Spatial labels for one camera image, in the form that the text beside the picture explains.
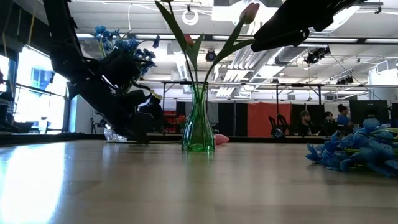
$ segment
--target red partition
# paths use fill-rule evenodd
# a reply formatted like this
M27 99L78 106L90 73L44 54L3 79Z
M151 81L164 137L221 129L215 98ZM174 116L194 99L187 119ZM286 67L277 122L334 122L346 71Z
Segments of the red partition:
M279 104L279 113L290 124L291 104ZM248 104L248 137L270 137L272 126L268 120L271 116L276 118L275 103L249 103Z

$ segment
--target pink object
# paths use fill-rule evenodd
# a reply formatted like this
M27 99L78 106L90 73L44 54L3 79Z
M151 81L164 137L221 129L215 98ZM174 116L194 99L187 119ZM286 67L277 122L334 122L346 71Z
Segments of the pink object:
M223 135L223 134L215 134L214 135L214 141L216 142L216 146L220 144L227 143L229 141L229 137Z

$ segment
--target computer monitor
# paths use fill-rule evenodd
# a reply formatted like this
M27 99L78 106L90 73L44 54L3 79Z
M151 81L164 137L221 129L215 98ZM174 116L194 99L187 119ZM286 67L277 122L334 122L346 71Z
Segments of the computer monitor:
M387 100L350 100L351 122L362 125L368 118L376 118L382 124L389 123Z

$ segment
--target person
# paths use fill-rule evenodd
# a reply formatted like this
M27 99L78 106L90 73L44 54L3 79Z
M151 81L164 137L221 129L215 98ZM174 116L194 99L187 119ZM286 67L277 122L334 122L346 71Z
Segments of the person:
M337 128L337 123L333 119L333 114L329 111L325 112L325 114L323 114L323 123L321 125L321 131L319 135L331 136L336 132Z
M162 129L162 107L160 106L160 99L156 96L151 96L149 102L139 108L139 112L150 114L153 117L154 128Z
M346 106L343 106L342 104L339 104L337 107L339 112L339 114L337 115L337 123L339 125L352 126L352 122L350 118L347 116L348 108Z
M301 123L298 126L298 134L300 136L312 135L313 124L311 122L310 113L306 110L300 113Z

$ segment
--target window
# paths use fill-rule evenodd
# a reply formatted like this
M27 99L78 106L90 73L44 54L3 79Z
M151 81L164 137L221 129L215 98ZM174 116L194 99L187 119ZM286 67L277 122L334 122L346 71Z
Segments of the window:
M14 119L33 122L47 118L49 129L62 129L67 80L52 70L44 54L24 47L19 54Z
M9 59L0 55L0 71L4 75L4 80L8 79L8 63ZM6 84L0 83L0 91L6 91Z

